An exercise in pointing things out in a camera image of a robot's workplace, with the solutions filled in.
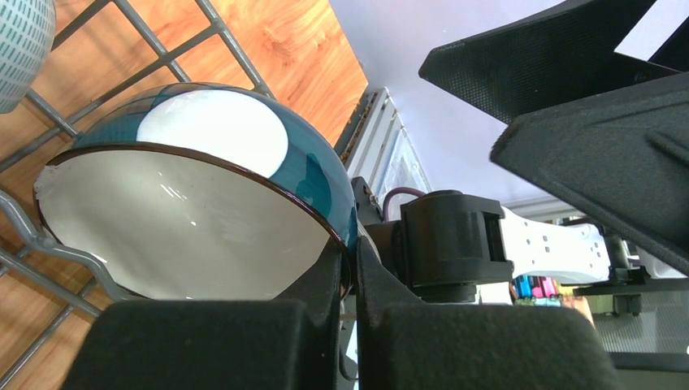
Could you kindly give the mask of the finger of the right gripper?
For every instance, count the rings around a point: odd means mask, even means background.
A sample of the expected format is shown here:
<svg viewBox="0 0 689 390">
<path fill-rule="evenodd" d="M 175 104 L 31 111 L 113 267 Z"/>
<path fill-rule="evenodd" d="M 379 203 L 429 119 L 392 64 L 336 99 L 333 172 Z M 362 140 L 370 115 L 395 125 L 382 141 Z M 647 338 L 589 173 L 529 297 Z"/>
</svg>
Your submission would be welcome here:
<svg viewBox="0 0 689 390">
<path fill-rule="evenodd" d="M 490 159 L 664 262 L 688 259 L 688 76 L 517 117 Z"/>
<path fill-rule="evenodd" d="M 651 1 L 564 1 L 432 49 L 419 76 L 490 116 L 513 118 L 631 86 L 617 46 Z"/>
</svg>

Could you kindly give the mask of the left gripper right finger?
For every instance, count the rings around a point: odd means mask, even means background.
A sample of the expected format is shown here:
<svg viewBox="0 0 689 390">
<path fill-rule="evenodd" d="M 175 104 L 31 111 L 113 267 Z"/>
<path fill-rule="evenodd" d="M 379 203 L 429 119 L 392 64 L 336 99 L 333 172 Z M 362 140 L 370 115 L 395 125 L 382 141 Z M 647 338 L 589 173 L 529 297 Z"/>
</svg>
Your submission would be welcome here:
<svg viewBox="0 0 689 390">
<path fill-rule="evenodd" d="M 576 310 L 432 305 L 357 246 L 362 389 L 620 389 L 593 326 Z"/>
</svg>

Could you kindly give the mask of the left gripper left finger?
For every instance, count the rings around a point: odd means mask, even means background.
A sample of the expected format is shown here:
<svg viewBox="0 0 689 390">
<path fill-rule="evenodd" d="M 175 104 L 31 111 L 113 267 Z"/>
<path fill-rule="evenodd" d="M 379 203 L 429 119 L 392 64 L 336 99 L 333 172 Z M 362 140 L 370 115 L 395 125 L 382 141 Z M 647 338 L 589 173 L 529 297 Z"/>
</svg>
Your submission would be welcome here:
<svg viewBox="0 0 689 390">
<path fill-rule="evenodd" d="M 124 301 L 97 317 L 66 389 L 333 389 L 343 255 L 269 301 Z"/>
</svg>

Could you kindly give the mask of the teal white dotted bowl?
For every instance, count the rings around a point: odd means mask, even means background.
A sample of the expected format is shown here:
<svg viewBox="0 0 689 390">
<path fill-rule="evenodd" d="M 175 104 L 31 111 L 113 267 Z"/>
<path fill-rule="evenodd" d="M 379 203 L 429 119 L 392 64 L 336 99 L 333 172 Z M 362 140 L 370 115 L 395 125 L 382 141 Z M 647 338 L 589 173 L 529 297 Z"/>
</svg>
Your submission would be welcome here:
<svg viewBox="0 0 689 390">
<path fill-rule="evenodd" d="M 143 97 L 102 126 L 136 125 L 180 165 L 178 210 L 148 205 L 145 247 L 162 269 L 138 295 L 156 300 L 270 300 L 334 241 L 358 228 L 349 177 L 329 143 L 277 101 L 225 84 L 189 83 Z"/>
</svg>

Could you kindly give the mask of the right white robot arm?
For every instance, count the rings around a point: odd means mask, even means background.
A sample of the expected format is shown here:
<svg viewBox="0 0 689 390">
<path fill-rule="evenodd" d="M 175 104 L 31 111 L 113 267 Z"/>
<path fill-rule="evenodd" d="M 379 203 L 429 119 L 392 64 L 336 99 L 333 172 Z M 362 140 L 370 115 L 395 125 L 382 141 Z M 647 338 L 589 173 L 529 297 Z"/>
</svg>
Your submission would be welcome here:
<svg viewBox="0 0 689 390">
<path fill-rule="evenodd" d="M 506 211 L 515 275 L 609 277 L 598 225 L 688 271 L 688 75 L 635 80 L 615 47 L 649 1 L 564 1 L 430 50 L 420 76 L 508 127 L 490 159 L 591 217 L 558 227 Z"/>
</svg>

